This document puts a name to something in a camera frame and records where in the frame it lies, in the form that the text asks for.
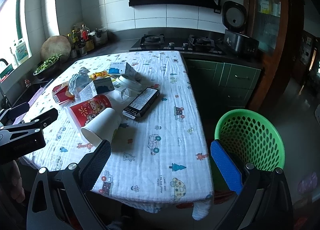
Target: detergent bottle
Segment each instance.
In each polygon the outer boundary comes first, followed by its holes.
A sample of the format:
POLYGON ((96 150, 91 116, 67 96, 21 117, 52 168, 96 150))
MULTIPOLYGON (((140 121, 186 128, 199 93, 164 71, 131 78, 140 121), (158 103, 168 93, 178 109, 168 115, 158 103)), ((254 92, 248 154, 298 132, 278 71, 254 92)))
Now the detergent bottle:
POLYGON ((26 42, 23 38, 21 38, 18 41, 14 41, 13 43, 13 48, 15 49, 17 61, 19 65, 21 65, 24 61, 26 61, 29 58, 26 42))

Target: blue gripper pad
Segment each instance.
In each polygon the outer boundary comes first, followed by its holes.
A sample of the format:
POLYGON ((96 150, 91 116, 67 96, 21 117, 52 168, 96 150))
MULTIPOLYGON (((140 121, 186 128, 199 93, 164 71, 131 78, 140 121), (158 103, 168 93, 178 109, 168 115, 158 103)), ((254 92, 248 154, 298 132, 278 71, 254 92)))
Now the blue gripper pad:
POLYGON ((211 156, 229 189, 239 195, 242 189, 241 173, 217 140, 211 143, 211 156))

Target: white plastic lid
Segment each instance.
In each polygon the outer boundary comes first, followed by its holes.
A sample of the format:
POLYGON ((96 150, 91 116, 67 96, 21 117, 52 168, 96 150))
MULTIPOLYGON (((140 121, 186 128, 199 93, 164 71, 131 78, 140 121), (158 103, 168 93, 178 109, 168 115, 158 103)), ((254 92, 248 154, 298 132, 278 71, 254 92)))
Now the white plastic lid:
POLYGON ((138 83, 137 81, 133 80, 133 78, 130 78, 126 75, 121 75, 116 79, 116 81, 133 91, 142 92, 142 84, 138 83))

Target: green vegetable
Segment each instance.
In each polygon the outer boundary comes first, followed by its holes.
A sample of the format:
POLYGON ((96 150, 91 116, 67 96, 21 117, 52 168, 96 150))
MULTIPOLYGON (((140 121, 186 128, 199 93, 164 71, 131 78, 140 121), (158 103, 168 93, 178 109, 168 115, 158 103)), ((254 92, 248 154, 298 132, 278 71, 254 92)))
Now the green vegetable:
POLYGON ((62 54, 54 54, 52 57, 49 57, 41 66, 39 66, 35 70, 35 75, 53 65, 57 60, 59 60, 60 56, 62 56, 62 54))

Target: drawer handle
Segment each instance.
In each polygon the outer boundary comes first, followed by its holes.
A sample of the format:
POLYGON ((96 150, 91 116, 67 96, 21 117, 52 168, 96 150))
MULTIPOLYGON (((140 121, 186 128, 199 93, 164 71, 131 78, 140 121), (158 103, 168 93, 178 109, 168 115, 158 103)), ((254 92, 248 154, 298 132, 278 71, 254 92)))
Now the drawer handle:
POLYGON ((237 76, 235 75, 236 78, 239 78, 239 79, 249 79, 249 77, 241 77, 241 76, 237 76))
POLYGON ((241 98, 241 96, 238 96, 238 97, 231 97, 231 96, 228 96, 228 98, 240 99, 240 98, 241 98))

